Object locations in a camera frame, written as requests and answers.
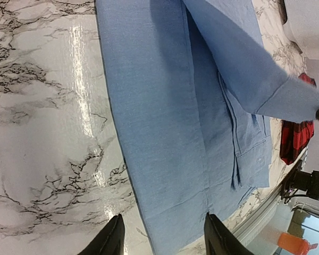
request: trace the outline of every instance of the red and black checkered cloth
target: red and black checkered cloth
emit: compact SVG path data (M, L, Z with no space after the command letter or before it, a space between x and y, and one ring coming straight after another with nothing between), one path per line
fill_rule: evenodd
M299 78L316 86L315 80L308 77L306 73L302 73ZM313 121L305 121L300 124L282 121L280 158L287 165L295 162L302 150L306 148L313 135Z

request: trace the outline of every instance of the marble table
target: marble table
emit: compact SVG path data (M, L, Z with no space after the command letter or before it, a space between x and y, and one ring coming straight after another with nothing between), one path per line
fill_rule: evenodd
M287 72L305 71L278 0L253 0L263 42ZM290 168L225 223L233 230ZM94 0L0 0L0 255L74 255L122 213L125 255L150 255L105 86ZM203 239L180 255L204 254Z

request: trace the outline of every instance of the shirt sleeve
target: shirt sleeve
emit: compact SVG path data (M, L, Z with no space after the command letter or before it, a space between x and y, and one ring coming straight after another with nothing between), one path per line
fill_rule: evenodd
M254 39L258 24L251 0L229 0L227 6L221 0L183 2L207 42L227 89L244 110L293 122L315 119L319 91L287 75ZM244 10L241 13L229 11L240 7ZM249 24L248 19L255 19L255 23Z

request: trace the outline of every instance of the marble countertop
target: marble countertop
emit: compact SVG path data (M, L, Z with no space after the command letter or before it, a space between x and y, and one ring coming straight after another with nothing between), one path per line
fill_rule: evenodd
M305 71L284 35L278 0L253 0L264 46L294 75ZM227 221L232 230L290 170L279 159L268 189ZM116 136L94 0L0 0L0 255L74 255L122 213L125 255L150 255ZM204 254L202 239L180 255Z

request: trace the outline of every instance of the blue shirt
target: blue shirt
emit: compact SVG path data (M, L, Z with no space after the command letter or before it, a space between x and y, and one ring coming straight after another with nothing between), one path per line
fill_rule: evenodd
M153 250L175 254L268 186L265 116L313 120L319 92L263 49L251 0L98 0L108 93Z

